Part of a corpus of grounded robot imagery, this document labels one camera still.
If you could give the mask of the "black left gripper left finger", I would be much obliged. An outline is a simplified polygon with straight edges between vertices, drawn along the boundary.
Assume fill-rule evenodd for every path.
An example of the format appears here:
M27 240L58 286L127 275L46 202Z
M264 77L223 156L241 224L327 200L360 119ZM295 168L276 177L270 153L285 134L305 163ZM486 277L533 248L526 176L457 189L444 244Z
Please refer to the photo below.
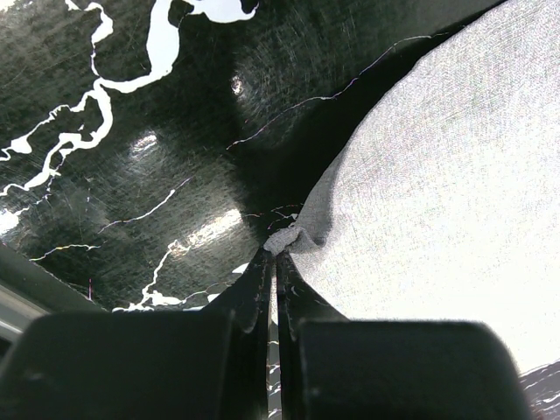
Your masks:
M263 419L272 254L197 311L34 321L1 365L4 419Z

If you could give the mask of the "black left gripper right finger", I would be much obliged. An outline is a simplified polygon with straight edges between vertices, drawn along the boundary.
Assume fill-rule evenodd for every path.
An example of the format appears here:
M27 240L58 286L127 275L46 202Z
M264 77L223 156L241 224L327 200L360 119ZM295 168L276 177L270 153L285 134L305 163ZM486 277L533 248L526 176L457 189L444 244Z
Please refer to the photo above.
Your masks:
M352 321L276 259L286 419L532 419L498 337L464 321Z

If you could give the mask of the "grey cloth napkin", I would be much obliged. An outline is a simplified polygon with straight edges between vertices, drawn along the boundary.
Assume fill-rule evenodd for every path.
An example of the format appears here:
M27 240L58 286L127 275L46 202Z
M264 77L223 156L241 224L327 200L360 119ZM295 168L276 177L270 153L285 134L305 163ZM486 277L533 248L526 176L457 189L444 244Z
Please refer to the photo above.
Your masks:
M507 1L423 56L264 247L350 319L487 324L559 357L559 4Z

